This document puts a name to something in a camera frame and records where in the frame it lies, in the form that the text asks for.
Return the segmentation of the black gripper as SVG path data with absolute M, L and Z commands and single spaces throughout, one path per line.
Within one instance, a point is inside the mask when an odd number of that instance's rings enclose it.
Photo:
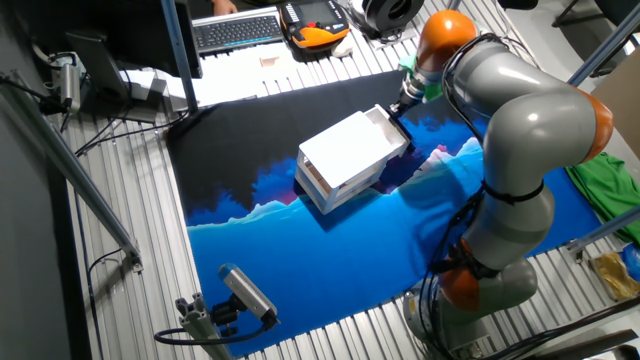
M 390 117 L 399 121 L 404 119 L 410 108 L 423 101 L 425 90 L 426 85 L 423 83 L 403 82 L 398 102 L 388 108 Z

